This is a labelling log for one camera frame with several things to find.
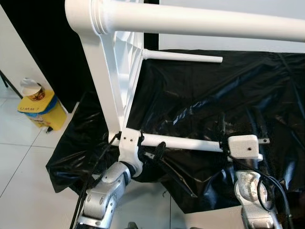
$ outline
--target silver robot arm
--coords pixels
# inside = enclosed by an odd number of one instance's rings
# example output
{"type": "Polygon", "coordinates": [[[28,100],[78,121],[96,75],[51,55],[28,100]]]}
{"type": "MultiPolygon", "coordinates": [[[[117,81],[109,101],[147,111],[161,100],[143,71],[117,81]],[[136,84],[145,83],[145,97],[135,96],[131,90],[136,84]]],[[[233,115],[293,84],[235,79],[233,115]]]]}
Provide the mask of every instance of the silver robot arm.
{"type": "Polygon", "coordinates": [[[87,190],[75,229],[109,229],[118,201],[130,183],[131,173],[122,162],[114,163],[100,182],[87,190]]]}
{"type": "MultiPolygon", "coordinates": [[[[259,144],[268,144],[268,138],[257,139],[255,135],[232,136],[228,138],[228,146],[231,156],[235,159],[244,159],[247,164],[255,164],[262,161],[263,156],[259,154],[259,144]]],[[[267,201],[266,187],[261,184],[257,188],[260,174],[252,170],[237,170],[237,182],[234,192],[242,205],[242,218],[246,229],[282,229],[282,225],[276,218],[276,209],[271,211],[263,209],[259,202],[258,191],[261,201],[265,206],[270,206],[267,201]]]]}

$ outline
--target white wall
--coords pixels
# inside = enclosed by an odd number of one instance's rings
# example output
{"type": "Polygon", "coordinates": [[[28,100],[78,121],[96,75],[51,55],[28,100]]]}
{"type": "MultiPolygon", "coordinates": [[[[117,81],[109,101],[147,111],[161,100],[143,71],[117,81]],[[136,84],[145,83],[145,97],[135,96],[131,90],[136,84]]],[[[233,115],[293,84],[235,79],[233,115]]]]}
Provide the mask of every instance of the white wall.
{"type": "Polygon", "coordinates": [[[20,80],[25,77],[52,89],[1,6],[0,69],[20,93],[20,80]]]}
{"type": "MultiPolygon", "coordinates": [[[[305,20],[305,0],[160,0],[160,4],[255,13],[305,20]]],[[[160,34],[159,49],[305,53],[305,44],[255,39],[160,34]]]]}

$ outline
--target wire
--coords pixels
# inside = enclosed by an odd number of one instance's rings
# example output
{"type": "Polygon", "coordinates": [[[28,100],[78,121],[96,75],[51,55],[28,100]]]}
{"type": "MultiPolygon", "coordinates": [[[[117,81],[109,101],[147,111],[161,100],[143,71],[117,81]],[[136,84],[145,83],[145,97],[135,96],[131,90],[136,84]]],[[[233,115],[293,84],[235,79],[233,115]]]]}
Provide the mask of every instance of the wire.
{"type": "MultiPolygon", "coordinates": [[[[98,166],[100,160],[104,157],[105,153],[109,150],[109,148],[111,147],[112,143],[114,142],[114,140],[116,138],[120,138],[121,136],[121,133],[117,133],[113,138],[112,140],[109,142],[109,144],[104,148],[104,150],[102,151],[99,159],[96,161],[96,163],[94,164],[91,172],[89,173],[88,177],[91,177],[92,174],[94,173],[96,167],[98,166]]],[[[71,224],[70,224],[70,229],[73,229],[76,225],[76,216],[77,218],[79,217],[80,213],[81,213],[81,209],[83,207],[83,203],[84,203],[84,200],[85,200],[85,194],[86,194],[86,190],[88,189],[88,180],[86,180],[86,182],[84,183],[83,187],[82,187],[82,190],[81,190],[81,193],[79,194],[78,196],[78,199],[77,199],[77,203],[76,203],[76,207],[75,207],[75,210],[74,210],[74,214],[73,214],[73,218],[72,218],[72,221],[71,221],[71,224]]]]}
{"type": "Polygon", "coordinates": [[[258,184],[257,184],[257,197],[258,197],[258,201],[259,201],[259,203],[261,204],[261,206],[262,206],[262,208],[263,208],[264,210],[266,210],[266,211],[272,211],[272,209],[273,209],[274,206],[275,206],[274,201],[271,201],[271,206],[270,206],[269,208],[267,208],[266,205],[265,205],[265,204],[263,203],[263,201],[262,201],[261,192],[260,192],[262,181],[263,181],[262,177],[259,177],[258,184]]]}
{"type": "MultiPolygon", "coordinates": [[[[247,169],[250,169],[258,174],[261,175],[262,178],[270,181],[271,183],[274,184],[274,186],[279,190],[279,192],[281,193],[282,197],[283,197],[283,201],[284,201],[284,207],[285,207],[285,214],[286,214],[286,217],[287,217],[287,221],[286,223],[290,225],[290,228],[293,228],[293,225],[292,225],[292,221],[290,220],[290,208],[289,208],[289,203],[288,203],[288,200],[287,200],[287,197],[286,197],[286,194],[285,194],[285,191],[284,189],[282,188],[281,184],[278,182],[278,180],[276,180],[274,177],[272,176],[269,176],[263,172],[261,172],[260,170],[256,169],[256,168],[253,168],[253,167],[250,167],[242,162],[240,162],[237,158],[231,156],[231,155],[228,155],[229,158],[231,158],[234,162],[236,162],[237,164],[247,168],[247,169]]],[[[268,208],[265,207],[264,204],[262,204],[262,200],[261,200],[261,196],[260,196],[260,192],[259,192],[259,189],[257,189],[257,194],[258,194],[258,199],[259,199],[259,202],[260,204],[262,205],[262,208],[265,209],[266,211],[270,211],[268,210],[268,208]]]]}

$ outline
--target white lid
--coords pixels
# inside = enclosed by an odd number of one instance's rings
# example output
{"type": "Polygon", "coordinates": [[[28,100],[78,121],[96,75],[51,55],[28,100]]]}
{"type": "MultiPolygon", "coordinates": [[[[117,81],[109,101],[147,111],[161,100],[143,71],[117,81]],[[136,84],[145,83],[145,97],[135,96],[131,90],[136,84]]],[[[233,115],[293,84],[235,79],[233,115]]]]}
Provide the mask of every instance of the white lid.
{"type": "Polygon", "coordinates": [[[37,93],[41,86],[33,79],[24,78],[20,81],[20,86],[22,87],[22,94],[25,96],[29,96],[37,93]]]}

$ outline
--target white bracket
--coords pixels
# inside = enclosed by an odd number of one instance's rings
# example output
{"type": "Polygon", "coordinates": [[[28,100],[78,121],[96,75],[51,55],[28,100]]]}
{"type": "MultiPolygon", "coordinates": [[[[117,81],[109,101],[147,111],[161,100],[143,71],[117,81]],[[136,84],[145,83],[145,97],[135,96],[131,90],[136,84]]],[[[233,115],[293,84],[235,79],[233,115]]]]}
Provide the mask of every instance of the white bracket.
{"type": "Polygon", "coordinates": [[[135,169],[134,177],[142,173],[143,162],[138,158],[138,142],[141,137],[141,132],[125,128],[122,131],[119,150],[119,161],[124,161],[132,165],[135,169]]]}
{"type": "Polygon", "coordinates": [[[258,139],[256,135],[240,135],[228,138],[231,156],[237,159],[258,159],[263,160],[259,153],[258,139]]]}

